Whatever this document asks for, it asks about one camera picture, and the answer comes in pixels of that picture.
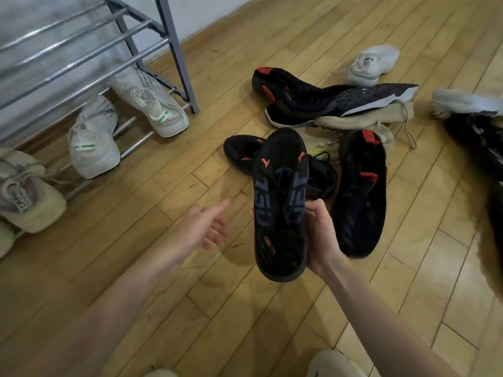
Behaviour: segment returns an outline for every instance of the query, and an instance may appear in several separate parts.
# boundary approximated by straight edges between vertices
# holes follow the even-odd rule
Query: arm
[[[192,251],[223,245],[225,201],[209,209],[191,208],[176,234],[143,254],[84,313],[61,329],[31,359],[6,377],[90,377],[97,375],[140,313],[155,286]]]
[[[308,202],[306,209],[308,265],[330,287],[381,376],[459,377],[355,271],[339,249],[324,202]]]

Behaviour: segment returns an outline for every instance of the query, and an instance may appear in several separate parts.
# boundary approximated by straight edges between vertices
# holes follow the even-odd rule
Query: metal shoe rack frame
[[[86,26],[84,29],[79,30],[76,33],[72,34],[70,37],[67,37],[57,43],[54,43],[54,44],[44,48],[43,50],[37,52],[36,54],[33,54],[29,57],[22,59],[21,61],[19,61],[17,63],[11,64],[8,67],[0,69],[0,79],[1,79],[1,78],[5,77],[6,75],[11,75],[13,72],[16,72],[20,69],[27,67],[27,66],[33,66],[36,63],[36,61],[41,59],[42,57],[50,55],[55,50],[60,49],[71,42],[75,42],[79,38],[84,37],[88,34],[91,34],[92,32],[96,31],[97,29],[99,29],[107,24],[115,23],[121,33],[120,35],[118,35],[117,37],[108,41],[107,43],[103,44],[102,46],[95,48],[92,51],[89,51],[88,53],[86,53],[84,56],[82,56],[78,60],[67,64],[65,67],[63,67],[63,68],[59,69],[58,71],[54,72],[53,74],[47,76],[43,80],[37,82],[34,85],[29,86],[29,88],[23,90],[21,93],[19,93],[15,97],[12,97],[6,101],[0,101],[0,112],[2,111],[2,109],[6,108],[7,106],[10,106],[11,104],[19,101],[20,99],[24,98],[25,96],[35,92],[39,88],[54,81],[55,79],[66,74],[67,72],[69,72],[73,69],[76,69],[77,67],[79,67],[83,63],[90,61],[92,58],[98,56],[101,53],[104,53],[106,50],[109,50],[111,47],[116,46],[119,43],[125,42],[130,53],[131,53],[131,56],[132,56],[132,58],[130,58],[128,61],[124,62],[119,67],[117,67],[113,70],[110,70],[108,73],[101,76],[99,79],[94,80],[93,82],[89,83],[88,85],[75,91],[73,94],[66,96],[63,100],[60,100],[59,102],[55,103],[51,107],[47,108],[45,111],[43,111],[42,113],[40,113],[36,117],[34,117],[32,120],[30,120],[22,128],[19,128],[18,130],[13,132],[11,135],[9,135],[9,137],[5,138],[5,140],[9,140],[9,139],[16,137],[23,130],[26,130],[30,126],[34,125],[35,122],[40,121],[40,119],[43,119],[44,117],[53,113],[54,111],[59,109],[64,104],[78,98],[81,95],[86,94],[91,89],[99,88],[101,86],[102,88],[98,89],[98,90],[99,90],[100,94],[103,94],[105,91],[108,90],[108,87],[106,87],[106,88],[103,87],[106,84],[106,82],[110,78],[112,78],[114,75],[117,75],[123,69],[127,68],[128,66],[130,66],[134,63],[136,63],[136,66],[138,66],[140,69],[142,69],[146,73],[152,75],[163,86],[167,87],[169,94],[175,93],[175,94],[179,95],[186,102],[185,105],[182,106],[183,109],[186,109],[187,107],[191,107],[192,113],[198,113],[198,107],[196,104],[196,100],[194,98],[194,93],[192,91],[192,85],[191,85],[191,82],[189,79],[189,74],[187,72],[187,67],[185,65],[185,60],[184,60],[184,57],[182,54],[182,50],[180,48],[180,43],[179,43],[179,40],[177,37],[177,33],[174,28],[173,17],[171,14],[170,6],[169,6],[167,0],[155,0],[155,3],[157,5],[160,20],[161,20],[162,24],[159,24],[157,21],[153,20],[152,18],[149,18],[145,14],[143,14],[143,13],[139,12],[138,10],[132,8],[131,6],[125,4],[121,0],[103,0],[96,5],[92,5],[88,8],[86,8],[85,10],[81,10],[77,13],[74,13],[74,14],[67,16],[66,18],[55,21],[55,22],[48,24],[46,26],[43,26],[39,29],[35,29],[34,31],[30,31],[29,33],[23,35],[22,37],[18,37],[11,42],[8,42],[5,44],[0,44],[0,54],[1,54],[2,52],[5,52],[7,50],[15,49],[15,47],[17,45],[19,45],[27,40],[34,39],[35,37],[37,37],[41,33],[45,33],[45,32],[50,31],[58,26],[64,25],[64,24],[66,24],[76,18],[79,18],[81,16],[92,13],[99,8],[108,7],[111,12],[111,15],[107,16],[106,18],[102,18],[101,20],[99,20],[96,23],[93,23],[93,24],[90,24],[89,26]],[[128,27],[126,26],[126,23],[124,21],[125,15],[128,15],[128,16],[134,18],[136,21],[139,22],[139,24],[135,25],[131,29],[128,29]],[[148,47],[147,49],[139,52],[134,41],[133,41],[133,36],[136,33],[143,31],[145,29],[150,29],[150,30],[158,33],[161,40],[156,42],[152,46]],[[170,82],[163,79],[159,75],[152,73],[150,70],[148,70],[146,68],[146,66],[143,62],[143,58],[145,58],[149,54],[155,52],[157,49],[162,48],[165,45],[170,46],[171,52],[173,54],[174,62],[175,62],[176,67],[178,69],[180,80],[182,81],[183,89],[180,89],[178,87],[173,86]],[[50,124],[47,124],[45,127],[43,127],[38,132],[34,132],[32,135],[30,135],[27,138],[23,139],[22,141],[16,143],[16,147],[19,147],[19,146],[26,144],[27,142],[34,139],[38,135],[42,134],[44,131],[55,126],[60,121],[65,119],[67,116],[69,116],[70,114],[75,113],[82,106],[83,106],[83,104],[74,108],[69,113],[67,113],[65,116],[62,116],[61,118],[59,118],[58,120],[56,120]],[[123,123],[121,126],[117,127],[115,132],[113,133],[114,138],[116,138],[118,135],[120,135],[122,132],[124,132],[136,119],[137,119],[137,117],[135,116],[135,117],[129,119],[128,121],[126,121],[125,123]],[[145,141],[147,141],[153,134],[154,134],[154,131],[152,130],[151,132],[146,134],[143,138],[141,138],[138,142],[136,142],[135,144],[130,146],[128,149],[126,149],[124,152],[122,152],[121,159],[123,159],[126,156],[128,156],[129,154],[131,154],[135,149],[137,149]],[[65,170],[69,169],[71,166],[72,166],[72,164],[69,163],[69,164],[66,164],[65,166],[61,167],[58,170],[58,174],[61,174]],[[87,187],[91,182],[92,182],[92,180],[85,180],[82,183],[80,183],[74,190],[72,190],[69,194],[66,195],[66,199],[71,199],[72,197],[76,196],[81,190],[83,190],[85,187]]]

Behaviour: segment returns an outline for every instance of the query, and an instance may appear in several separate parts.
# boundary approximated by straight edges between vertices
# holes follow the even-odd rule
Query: forearm
[[[151,291],[175,262],[144,254],[79,318],[61,329],[9,376],[97,375],[140,313]]]
[[[324,279],[383,377],[457,376],[341,257]]]

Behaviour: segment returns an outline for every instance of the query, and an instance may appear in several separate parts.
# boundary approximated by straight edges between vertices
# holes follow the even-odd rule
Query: hand
[[[211,249],[211,242],[222,247],[228,234],[227,221],[221,216],[230,205],[225,200],[209,208],[190,208],[181,218],[168,241],[177,249],[176,263],[182,263],[197,247]]]
[[[308,237],[307,266],[315,274],[324,277],[334,262],[347,260],[337,242],[332,217],[322,199],[306,202],[306,232]]]

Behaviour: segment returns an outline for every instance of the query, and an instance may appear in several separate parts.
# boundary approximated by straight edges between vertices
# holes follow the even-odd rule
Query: white wall
[[[66,15],[82,10],[98,1],[100,0],[2,0],[0,4],[0,20],[2,21],[0,44],[9,42],[36,27],[44,26],[52,21],[64,18]],[[123,1],[160,22],[154,0]],[[218,18],[239,8],[249,0],[169,1],[177,34],[179,39],[183,40]],[[1,53],[0,69],[68,37],[84,26],[104,18],[106,15],[109,15],[108,8],[103,7],[86,17],[74,20],[71,24],[65,24],[51,32],[23,43],[17,46],[15,50]],[[126,22],[129,26],[136,24],[134,20],[129,18],[126,19]],[[44,60],[36,62],[36,65],[24,68],[22,71],[12,74],[7,79],[1,79],[0,101],[5,101],[9,97],[18,94],[24,88],[57,71],[69,62],[78,59],[100,44],[109,41],[117,34],[118,31],[115,24],[109,24],[74,44],[54,51]],[[135,43],[139,50],[143,50],[159,39],[159,36],[152,31],[142,31],[135,36]],[[168,50],[168,47],[161,49],[157,53],[154,53],[154,55],[162,54],[165,50]],[[43,121],[37,122],[35,126],[24,128],[30,117],[36,116],[37,113],[54,104],[55,101],[71,94],[90,81],[97,79],[100,74],[113,67],[114,63],[123,61],[128,56],[129,53],[124,45],[116,46],[114,50],[107,51],[87,64],[70,71],[58,80],[39,89],[34,94],[25,97],[12,106],[0,110],[0,143],[2,145],[14,145],[24,137],[39,131],[41,127],[46,126],[50,121],[54,121],[68,110],[81,104],[85,98],[77,100],[71,106],[66,106]],[[24,129],[20,136],[16,136],[8,141],[5,140],[6,137],[10,136],[12,132],[15,132],[20,127]]]

